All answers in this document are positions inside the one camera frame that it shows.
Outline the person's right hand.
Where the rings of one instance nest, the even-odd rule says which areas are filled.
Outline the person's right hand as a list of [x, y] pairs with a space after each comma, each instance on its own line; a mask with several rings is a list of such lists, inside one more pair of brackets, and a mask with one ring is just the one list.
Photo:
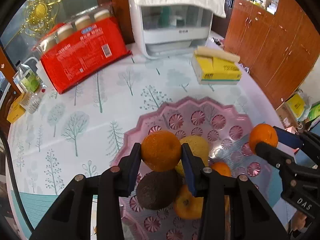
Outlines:
[[291, 230], [296, 231], [296, 230], [301, 230], [302, 228], [304, 228], [306, 218], [307, 218], [307, 216], [304, 213], [302, 213], [300, 211], [296, 211], [296, 213], [294, 214], [294, 216], [292, 218]]

